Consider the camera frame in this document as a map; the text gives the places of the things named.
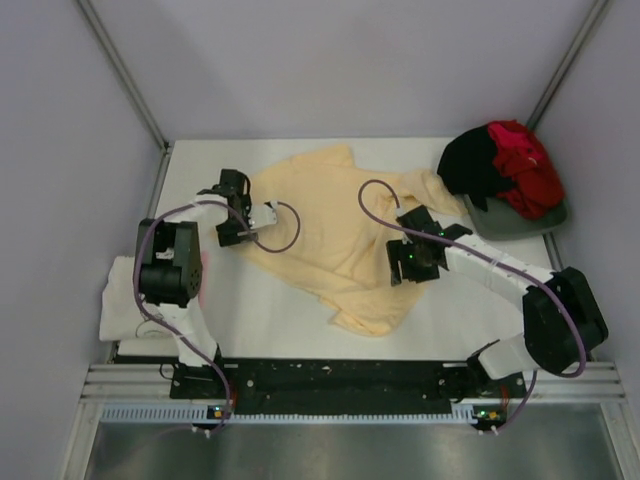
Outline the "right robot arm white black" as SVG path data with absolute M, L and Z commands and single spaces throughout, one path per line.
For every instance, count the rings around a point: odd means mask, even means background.
M 424 206 L 398 208 L 396 222 L 403 236 L 386 245 L 392 285 L 435 280 L 447 271 L 483 285 L 523 316 L 522 332 L 468 358 L 466 380 L 474 393 L 490 395 L 505 377 L 527 370 L 576 375 L 588 354 L 608 339 L 604 317 L 580 270 L 527 264 L 463 225 L 442 227 Z

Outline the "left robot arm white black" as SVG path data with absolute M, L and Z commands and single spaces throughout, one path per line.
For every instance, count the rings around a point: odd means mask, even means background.
M 196 367 L 192 384 L 209 397 L 224 390 L 227 374 L 212 363 L 218 344 L 200 306 L 205 276 L 200 235 L 213 229 L 222 248 L 253 240 L 250 189 L 247 175 L 224 169 L 218 183 L 192 203 L 138 227 L 134 300 L 146 319 L 173 337 L 179 362 Z

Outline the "cream yellow t shirt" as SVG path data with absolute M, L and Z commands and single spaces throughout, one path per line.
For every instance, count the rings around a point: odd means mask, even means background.
M 378 224 L 396 208 L 424 205 L 461 217 L 466 209 L 428 169 L 375 172 L 356 166 L 347 145 L 299 154 L 251 178 L 255 203 L 276 200 L 278 222 L 243 258 L 332 308 L 333 324 L 352 333 L 391 333 L 423 296 L 424 284 L 392 286 L 386 243 L 400 233 Z

